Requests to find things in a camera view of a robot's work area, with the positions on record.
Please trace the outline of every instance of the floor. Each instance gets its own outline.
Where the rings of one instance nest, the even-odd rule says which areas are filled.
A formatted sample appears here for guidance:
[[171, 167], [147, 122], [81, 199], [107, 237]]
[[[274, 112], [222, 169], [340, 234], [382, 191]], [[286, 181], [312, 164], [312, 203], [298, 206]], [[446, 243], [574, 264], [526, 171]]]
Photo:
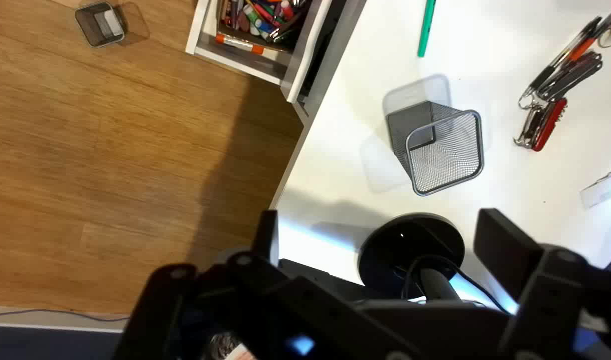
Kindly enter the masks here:
[[193, 0], [133, 1], [151, 37], [107, 47], [81, 0], [0, 1], [0, 305], [129, 313], [250, 243], [298, 142], [276, 86], [185, 54]]

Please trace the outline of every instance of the cable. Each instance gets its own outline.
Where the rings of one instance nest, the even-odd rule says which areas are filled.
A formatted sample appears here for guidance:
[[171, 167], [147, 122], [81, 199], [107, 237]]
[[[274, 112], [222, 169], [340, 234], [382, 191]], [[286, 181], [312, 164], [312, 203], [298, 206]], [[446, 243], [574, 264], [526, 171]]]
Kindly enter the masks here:
[[404, 287], [402, 287], [402, 297], [408, 296], [410, 292], [410, 281], [412, 281], [412, 274], [416, 272], [416, 267], [420, 265], [422, 260], [440, 260], [440, 261], [446, 261], [454, 272], [458, 272], [460, 276], [464, 276], [472, 286], [476, 286], [480, 292], [484, 292], [488, 296], [488, 300], [498, 305], [500, 311], [508, 313], [508, 316], [514, 316], [512, 311], [508, 311], [502, 302], [498, 302], [492, 292], [488, 292], [482, 283], [478, 283], [474, 277], [470, 277], [458, 264], [454, 264], [452, 260], [448, 257], [440, 257], [440, 255], [422, 255], [418, 260], [414, 260], [408, 267], [408, 274], [406, 274], [406, 279], [404, 279]]
[[93, 321], [127, 321], [129, 318], [99, 318], [83, 311], [69, 311], [69, 310], [53, 310], [53, 307], [27, 307], [27, 310], [13, 310], [13, 311], [0, 311], [0, 318], [7, 316], [21, 316], [21, 313], [65, 313], [65, 316], [75, 316], [75, 318], [87, 318]]

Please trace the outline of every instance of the black round base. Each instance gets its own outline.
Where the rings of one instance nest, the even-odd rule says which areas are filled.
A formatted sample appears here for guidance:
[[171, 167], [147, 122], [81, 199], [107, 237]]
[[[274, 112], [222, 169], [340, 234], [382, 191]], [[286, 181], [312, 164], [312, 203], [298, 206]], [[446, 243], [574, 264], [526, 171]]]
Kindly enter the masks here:
[[[368, 287], [402, 296], [410, 265], [436, 260], [432, 267], [448, 277], [456, 274], [466, 255], [464, 237], [440, 215], [410, 214], [400, 215], [378, 228], [364, 243], [360, 254], [360, 274]], [[422, 296], [420, 287], [410, 287], [408, 296]]]

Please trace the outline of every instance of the drawer contents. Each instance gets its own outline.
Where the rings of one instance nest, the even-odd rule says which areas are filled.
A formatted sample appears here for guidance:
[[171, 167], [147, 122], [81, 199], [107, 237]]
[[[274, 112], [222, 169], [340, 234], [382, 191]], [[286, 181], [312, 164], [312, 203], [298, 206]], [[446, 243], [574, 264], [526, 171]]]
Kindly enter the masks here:
[[218, 10], [222, 43], [236, 47], [242, 47], [242, 41], [260, 43], [254, 54], [262, 54], [266, 47], [290, 51], [308, 7], [310, 0], [222, 0]]

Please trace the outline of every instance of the white desk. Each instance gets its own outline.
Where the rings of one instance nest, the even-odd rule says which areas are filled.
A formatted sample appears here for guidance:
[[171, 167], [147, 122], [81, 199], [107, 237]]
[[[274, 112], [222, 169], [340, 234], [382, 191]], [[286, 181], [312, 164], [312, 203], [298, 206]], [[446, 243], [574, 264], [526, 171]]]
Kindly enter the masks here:
[[[280, 257], [360, 281], [358, 250], [384, 222], [410, 211], [450, 217], [472, 247], [480, 208], [500, 208], [538, 241], [611, 260], [611, 199], [586, 210], [580, 191], [611, 169], [611, 49], [606, 68], [570, 92], [572, 106], [542, 153], [518, 147], [518, 97], [596, 16], [594, 0], [440, 1], [428, 57], [416, 47], [424, 0], [370, 0], [326, 100], [278, 189]], [[432, 73], [452, 81], [456, 107], [484, 117], [486, 169], [420, 197], [390, 150], [384, 96]], [[480, 261], [466, 272], [484, 279]]]

